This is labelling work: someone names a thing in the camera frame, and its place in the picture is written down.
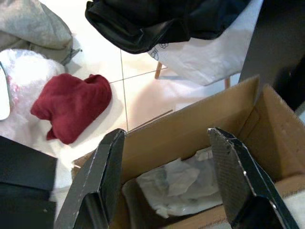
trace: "white tile floor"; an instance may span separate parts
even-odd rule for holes
[[[156,60],[146,53],[132,55],[121,51],[87,22],[84,16],[86,0],[41,1],[67,23],[73,34],[74,48],[82,49],[67,65],[68,72],[81,79],[91,73],[101,74],[111,83],[113,93],[109,107],[73,144],[46,141],[48,122],[41,121],[34,127],[37,136],[33,147],[60,157],[66,166],[94,150],[104,135],[115,128],[130,131],[157,116],[177,111],[224,89],[223,81],[201,86],[177,76],[170,69],[163,69],[156,80]],[[238,76],[231,81],[237,83]]]

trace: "crumpled red fabric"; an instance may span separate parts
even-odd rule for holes
[[[107,108],[111,98],[103,76],[91,74],[81,80],[64,73],[47,82],[30,112],[51,122],[47,140],[58,138],[70,144]]]

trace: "open cardboard box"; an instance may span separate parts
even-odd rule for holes
[[[258,78],[250,79],[128,133],[122,184],[210,146],[207,129],[216,126],[246,144],[283,197],[305,189],[305,127],[270,86],[255,103],[257,86]],[[218,206],[167,227],[204,228],[225,219],[223,206]],[[111,228],[129,227],[128,209],[120,195]]]

